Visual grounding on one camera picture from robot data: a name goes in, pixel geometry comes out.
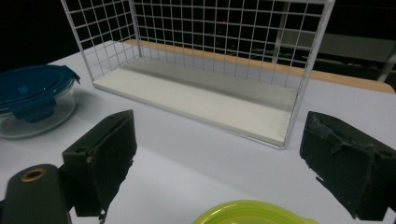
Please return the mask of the green plastic bowl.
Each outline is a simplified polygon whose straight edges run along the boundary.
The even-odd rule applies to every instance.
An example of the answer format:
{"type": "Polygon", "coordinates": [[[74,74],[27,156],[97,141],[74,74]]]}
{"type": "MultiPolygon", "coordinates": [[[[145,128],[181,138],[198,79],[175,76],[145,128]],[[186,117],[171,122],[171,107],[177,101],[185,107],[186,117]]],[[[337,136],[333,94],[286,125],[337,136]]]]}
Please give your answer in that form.
{"type": "Polygon", "coordinates": [[[254,200],[236,200],[218,204],[191,224],[319,224],[280,206],[254,200]]]}

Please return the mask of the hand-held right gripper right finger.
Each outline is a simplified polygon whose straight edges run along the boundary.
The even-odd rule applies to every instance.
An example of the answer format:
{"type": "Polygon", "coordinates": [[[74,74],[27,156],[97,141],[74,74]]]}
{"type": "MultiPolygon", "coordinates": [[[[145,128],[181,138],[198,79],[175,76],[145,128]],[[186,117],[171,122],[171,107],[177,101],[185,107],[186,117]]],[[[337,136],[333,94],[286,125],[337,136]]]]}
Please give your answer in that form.
{"type": "Polygon", "coordinates": [[[348,123],[310,111],[300,156],[348,213],[381,221],[396,212],[396,150],[348,123]]]}

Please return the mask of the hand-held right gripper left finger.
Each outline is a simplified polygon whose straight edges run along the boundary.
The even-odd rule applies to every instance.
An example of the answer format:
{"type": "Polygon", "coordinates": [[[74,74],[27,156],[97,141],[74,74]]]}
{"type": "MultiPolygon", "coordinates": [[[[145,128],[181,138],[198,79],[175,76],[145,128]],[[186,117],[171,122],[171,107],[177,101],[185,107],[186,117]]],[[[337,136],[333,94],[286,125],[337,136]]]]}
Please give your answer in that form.
{"type": "Polygon", "coordinates": [[[80,217],[103,217],[128,175],[136,151],[132,110],[102,119],[63,152],[67,206],[80,217]]]}

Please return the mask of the glass container with blue lid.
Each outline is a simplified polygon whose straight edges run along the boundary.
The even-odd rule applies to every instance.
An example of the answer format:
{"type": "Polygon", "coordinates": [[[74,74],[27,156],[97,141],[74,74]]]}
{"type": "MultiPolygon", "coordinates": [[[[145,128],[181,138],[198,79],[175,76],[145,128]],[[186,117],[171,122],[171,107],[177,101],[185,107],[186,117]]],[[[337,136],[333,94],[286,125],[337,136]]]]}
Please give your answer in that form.
{"type": "Polygon", "coordinates": [[[0,73],[0,137],[26,138],[61,125],[76,108],[80,77],[66,65],[36,65],[0,73]]]}

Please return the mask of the white wire shelf rack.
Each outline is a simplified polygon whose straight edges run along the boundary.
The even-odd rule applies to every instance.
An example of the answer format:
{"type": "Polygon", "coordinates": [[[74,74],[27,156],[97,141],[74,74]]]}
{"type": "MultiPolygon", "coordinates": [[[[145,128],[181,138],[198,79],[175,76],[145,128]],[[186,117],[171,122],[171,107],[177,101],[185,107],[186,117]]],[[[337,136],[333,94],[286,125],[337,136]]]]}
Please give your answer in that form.
{"type": "Polygon", "coordinates": [[[282,148],[335,0],[61,0],[92,85],[282,148]]]}

